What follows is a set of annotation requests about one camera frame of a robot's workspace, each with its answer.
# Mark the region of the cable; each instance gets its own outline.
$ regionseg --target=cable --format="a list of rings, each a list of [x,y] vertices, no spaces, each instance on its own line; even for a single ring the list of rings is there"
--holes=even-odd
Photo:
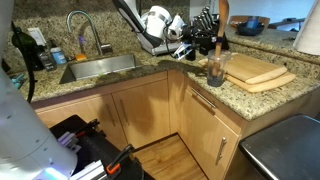
[[[139,1],[139,16],[141,17],[141,11],[142,11],[142,0]]]
[[[169,38],[167,37],[167,34],[165,33],[165,32],[167,32],[167,30],[168,30],[169,26],[171,25],[171,23],[170,23],[170,24],[166,24],[166,26],[163,28],[163,35],[164,35],[164,37],[165,37],[165,44],[166,44],[167,51],[168,51],[169,55],[170,55],[172,58],[175,59],[175,57],[170,53],[170,49],[169,49],[169,46],[168,46],[168,40],[171,41],[171,39],[169,39]]]
[[[31,65],[31,60],[30,60],[31,58],[26,53],[26,49],[23,46],[23,43],[22,43],[22,41],[20,39],[20,36],[19,36],[19,32],[16,30],[16,27],[15,27],[13,21],[11,22],[11,28],[13,30],[14,35],[18,39],[19,49],[21,51],[21,54],[23,56],[24,62],[25,62],[26,67],[27,67],[27,71],[28,71],[28,75],[29,75],[29,93],[28,93],[27,101],[29,103],[31,103],[31,100],[32,100],[32,97],[33,97],[33,94],[34,94],[35,83],[36,83],[36,81],[34,79],[33,70],[32,70],[32,65]]]

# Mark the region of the white robot part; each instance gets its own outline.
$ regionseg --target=white robot part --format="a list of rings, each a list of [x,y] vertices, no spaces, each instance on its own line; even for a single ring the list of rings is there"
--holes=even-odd
[[[163,29],[172,21],[170,13],[161,6],[152,6],[146,20],[147,33],[164,39]]]
[[[11,27],[13,2],[0,0],[0,57]],[[76,154],[57,142],[0,68],[0,179],[34,179],[47,168],[69,178],[76,164]]]
[[[192,51],[191,44],[183,43],[181,46],[173,53],[173,57],[177,60],[183,59]]]
[[[128,5],[128,7],[130,8],[130,10],[133,13],[134,17],[139,22],[140,26],[142,26],[142,28],[145,29],[146,25],[140,19],[140,16],[139,16],[138,11],[137,11],[136,1],[135,0],[123,0],[123,1]]]
[[[171,25],[168,28],[168,37],[170,40],[177,40],[181,34],[181,27],[185,25],[179,14],[175,15]]]
[[[123,10],[119,9],[119,13],[127,19],[127,21],[133,26],[134,30],[136,32],[139,32],[138,27],[135,25],[135,23],[132,22],[132,19],[128,16],[128,14]],[[143,36],[142,33],[137,33],[137,38],[141,42],[142,46],[145,46],[145,49],[151,49],[153,48],[153,45]]]

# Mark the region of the glass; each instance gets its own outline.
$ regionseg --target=glass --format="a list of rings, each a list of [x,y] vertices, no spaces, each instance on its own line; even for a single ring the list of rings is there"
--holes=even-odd
[[[229,60],[231,60],[231,52],[221,50],[219,58],[214,56],[215,50],[208,52],[208,74],[207,83],[212,87],[219,87],[225,80],[226,67]]]

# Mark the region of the wooden floor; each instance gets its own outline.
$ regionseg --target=wooden floor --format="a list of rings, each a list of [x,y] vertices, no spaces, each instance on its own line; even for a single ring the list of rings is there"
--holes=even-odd
[[[146,172],[157,180],[206,180],[178,135],[134,153]]]

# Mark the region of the wall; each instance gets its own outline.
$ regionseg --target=wall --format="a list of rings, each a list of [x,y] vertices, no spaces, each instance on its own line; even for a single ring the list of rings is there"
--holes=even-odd
[[[206,6],[209,6],[210,12],[213,13],[216,1],[217,0],[190,0],[190,19],[192,19],[194,16],[200,15],[202,9]]]
[[[142,12],[153,5],[164,6],[172,16],[183,13],[188,18],[189,0],[143,0]],[[83,51],[88,57],[97,55],[94,38],[87,19],[74,15],[72,26],[74,33],[69,33],[66,25],[67,14],[72,10],[84,10],[93,19],[102,43],[111,43],[114,52],[126,49],[140,49],[139,42],[130,26],[120,16],[111,0],[17,0],[15,1],[13,20],[16,26],[27,32],[27,28],[39,27],[47,41],[54,39],[67,56],[81,53],[78,35],[81,34],[86,43]],[[11,44],[12,32],[8,35],[8,43],[4,58],[13,72],[25,69],[21,55]]]
[[[285,18],[306,18],[315,0],[229,0],[229,15],[256,15],[270,18],[270,23],[282,21]],[[218,0],[214,12],[219,12]],[[283,26],[281,30],[298,29],[294,26]]]

